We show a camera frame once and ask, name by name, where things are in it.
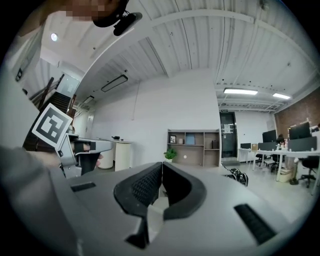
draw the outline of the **gray floor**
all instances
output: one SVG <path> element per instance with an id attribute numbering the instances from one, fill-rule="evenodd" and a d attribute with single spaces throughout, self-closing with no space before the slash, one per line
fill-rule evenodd
<path id="1" fill-rule="evenodd" d="M 249 178 L 248 189 L 266 200 L 276 211 L 281 212 L 289 222 L 294 222 L 297 218 L 310 212 L 317 195 L 311 195 L 314 181 L 311 181 L 310 188 L 307 188 L 306 181 L 300 181 L 298 185 L 290 185 L 276 181 L 276 174 L 269 169 L 255 168 L 253 164 L 248 169 L 248 164 L 241 164 L 234 168 L 245 172 Z M 299 168 L 297 177 L 301 174 L 308 174 L 308 170 Z"/>

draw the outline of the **picture frame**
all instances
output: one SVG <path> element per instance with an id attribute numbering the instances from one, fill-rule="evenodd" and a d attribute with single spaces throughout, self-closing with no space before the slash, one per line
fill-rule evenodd
<path id="1" fill-rule="evenodd" d="M 170 143 L 170 144 L 177 144 L 177 136 L 175 136 L 175 135 L 170 135 L 169 143 Z"/>

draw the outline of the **ceiling light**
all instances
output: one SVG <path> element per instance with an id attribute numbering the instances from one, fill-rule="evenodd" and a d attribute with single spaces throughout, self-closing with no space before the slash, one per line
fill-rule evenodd
<path id="1" fill-rule="evenodd" d="M 277 97 L 277 98 L 281 98 L 281 99 L 285 99 L 285 100 L 288 100 L 288 99 L 291 98 L 290 96 L 283 95 L 283 94 L 279 94 L 279 93 L 275 93 L 275 94 L 272 95 L 272 96 L 273 96 L 273 97 Z"/>
<path id="2" fill-rule="evenodd" d="M 107 83 L 104 87 L 101 88 L 101 91 L 107 92 L 111 90 L 112 88 L 123 84 L 124 82 L 128 81 L 128 77 L 126 77 L 124 74 L 120 75 L 116 79 L 112 80 L 111 82 Z"/>
<path id="3" fill-rule="evenodd" d="M 56 33 L 51 34 L 52 41 L 56 42 L 58 40 L 58 35 Z"/>
<path id="4" fill-rule="evenodd" d="M 258 93 L 257 90 L 247 90 L 247 89 L 239 89 L 239 88 L 225 88 L 223 92 L 225 94 L 249 94 L 249 95 L 256 95 Z"/>
<path id="5" fill-rule="evenodd" d="M 88 104 L 89 102 L 91 102 L 95 97 L 93 96 L 89 96 L 88 98 L 86 98 L 86 100 L 83 102 L 84 104 Z"/>

